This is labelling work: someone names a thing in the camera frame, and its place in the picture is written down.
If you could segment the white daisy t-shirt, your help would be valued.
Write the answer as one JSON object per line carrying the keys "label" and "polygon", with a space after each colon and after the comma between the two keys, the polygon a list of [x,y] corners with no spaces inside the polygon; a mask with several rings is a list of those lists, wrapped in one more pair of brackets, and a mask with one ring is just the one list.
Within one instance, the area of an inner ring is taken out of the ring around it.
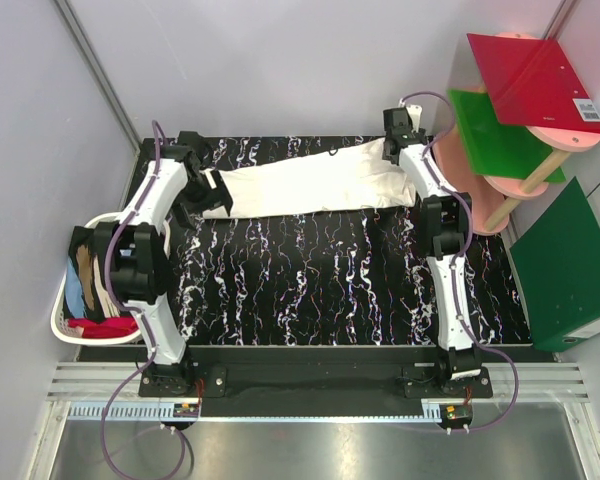
{"label": "white daisy t-shirt", "polygon": [[382,158],[382,139],[271,164],[224,171],[233,199],[205,219],[254,219],[317,212],[412,207],[416,189],[400,167]]}

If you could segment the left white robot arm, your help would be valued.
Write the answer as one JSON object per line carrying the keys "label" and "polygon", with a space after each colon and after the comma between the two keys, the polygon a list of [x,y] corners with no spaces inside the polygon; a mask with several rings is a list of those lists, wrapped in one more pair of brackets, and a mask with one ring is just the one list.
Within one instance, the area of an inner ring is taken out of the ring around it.
{"label": "left white robot arm", "polygon": [[164,223],[182,227],[194,214],[229,213],[233,199],[221,174],[211,169],[213,150],[197,132],[175,142],[154,129],[154,152],[138,190],[117,216],[94,228],[102,281],[113,303],[135,320],[147,347],[144,381],[176,396],[195,386],[196,372],[178,333],[167,291],[171,275],[164,251]]}

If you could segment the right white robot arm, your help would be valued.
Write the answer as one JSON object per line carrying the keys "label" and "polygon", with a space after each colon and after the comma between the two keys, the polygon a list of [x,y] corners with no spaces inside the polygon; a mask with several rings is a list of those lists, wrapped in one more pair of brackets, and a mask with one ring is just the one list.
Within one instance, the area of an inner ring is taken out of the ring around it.
{"label": "right white robot arm", "polygon": [[434,384],[456,396],[481,373],[470,328],[466,293],[466,251],[471,243],[471,199],[444,178],[430,148],[408,125],[385,128],[383,158],[403,169],[419,197],[418,247],[431,272],[438,312]]}

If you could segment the pink wooden shelf stand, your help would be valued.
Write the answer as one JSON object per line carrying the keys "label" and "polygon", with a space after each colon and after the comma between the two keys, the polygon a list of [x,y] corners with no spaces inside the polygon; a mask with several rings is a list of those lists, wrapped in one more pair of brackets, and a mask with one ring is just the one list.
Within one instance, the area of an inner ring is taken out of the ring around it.
{"label": "pink wooden shelf stand", "polygon": [[561,45],[520,33],[470,33],[481,83],[451,89],[456,124],[433,148],[472,200],[473,231],[494,235],[511,213],[562,183],[566,159],[600,142],[600,114]]}

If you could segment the light green plastic folder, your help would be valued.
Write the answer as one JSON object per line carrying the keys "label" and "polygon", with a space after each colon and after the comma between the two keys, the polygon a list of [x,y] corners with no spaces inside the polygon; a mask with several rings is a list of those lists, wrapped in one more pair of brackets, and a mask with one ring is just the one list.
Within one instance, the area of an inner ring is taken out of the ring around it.
{"label": "light green plastic folder", "polygon": [[524,180],[553,152],[526,127],[501,124],[486,93],[450,89],[448,97],[475,174]]}

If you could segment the black printed t-shirt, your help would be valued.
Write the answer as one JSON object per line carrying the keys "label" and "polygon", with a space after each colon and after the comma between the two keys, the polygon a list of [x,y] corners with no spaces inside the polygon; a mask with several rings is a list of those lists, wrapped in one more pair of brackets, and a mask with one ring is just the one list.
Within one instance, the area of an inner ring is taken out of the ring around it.
{"label": "black printed t-shirt", "polygon": [[103,321],[110,317],[129,317],[113,304],[101,280],[92,229],[74,227],[67,256],[64,304],[70,319]]}

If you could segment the black marble table mat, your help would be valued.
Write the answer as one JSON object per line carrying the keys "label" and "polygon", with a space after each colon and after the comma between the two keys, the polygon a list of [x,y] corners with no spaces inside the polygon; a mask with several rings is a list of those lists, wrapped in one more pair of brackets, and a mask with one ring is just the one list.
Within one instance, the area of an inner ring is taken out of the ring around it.
{"label": "black marble table mat", "polygon": [[[336,151],[373,136],[211,137],[220,170]],[[437,309],[405,208],[264,220],[172,220],[171,310],[193,345],[428,345]],[[474,236],[468,304],[481,343],[530,344],[501,236]]]}

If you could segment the red plastic folder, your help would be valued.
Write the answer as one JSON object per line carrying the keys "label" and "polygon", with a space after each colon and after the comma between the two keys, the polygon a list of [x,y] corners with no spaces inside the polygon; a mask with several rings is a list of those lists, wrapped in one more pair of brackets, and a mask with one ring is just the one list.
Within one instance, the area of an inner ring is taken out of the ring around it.
{"label": "red plastic folder", "polygon": [[500,123],[600,134],[600,114],[557,41],[467,39]]}

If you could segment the red t-shirt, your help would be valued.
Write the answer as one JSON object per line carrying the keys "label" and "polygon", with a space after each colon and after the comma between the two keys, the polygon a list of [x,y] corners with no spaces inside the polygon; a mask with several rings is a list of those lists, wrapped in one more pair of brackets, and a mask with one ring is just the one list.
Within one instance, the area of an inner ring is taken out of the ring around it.
{"label": "red t-shirt", "polygon": [[103,321],[87,318],[69,319],[68,326],[77,329],[80,336],[87,339],[121,338],[138,330],[132,317],[110,317]]}

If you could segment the corner aluminium post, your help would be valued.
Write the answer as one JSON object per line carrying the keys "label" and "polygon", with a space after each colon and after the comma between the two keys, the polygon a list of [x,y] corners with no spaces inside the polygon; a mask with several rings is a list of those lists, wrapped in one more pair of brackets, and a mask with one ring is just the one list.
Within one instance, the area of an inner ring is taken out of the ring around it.
{"label": "corner aluminium post", "polygon": [[56,9],[61,22],[74,42],[126,140],[131,145],[131,148],[137,151],[141,144],[141,138],[115,91],[114,85],[107,75],[72,2],[67,0],[51,0],[51,4]]}

